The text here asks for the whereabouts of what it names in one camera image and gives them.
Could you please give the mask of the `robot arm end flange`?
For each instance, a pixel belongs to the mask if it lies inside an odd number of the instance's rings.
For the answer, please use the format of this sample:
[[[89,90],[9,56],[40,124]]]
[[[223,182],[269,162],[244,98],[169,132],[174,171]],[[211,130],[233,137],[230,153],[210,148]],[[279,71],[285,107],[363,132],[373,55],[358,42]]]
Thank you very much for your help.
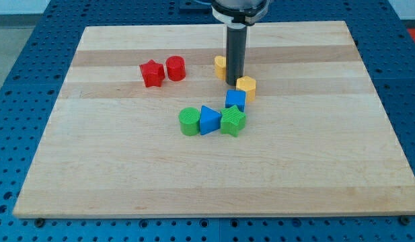
[[[268,12],[271,0],[212,0],[213,17],[230,28],[252,26]]]

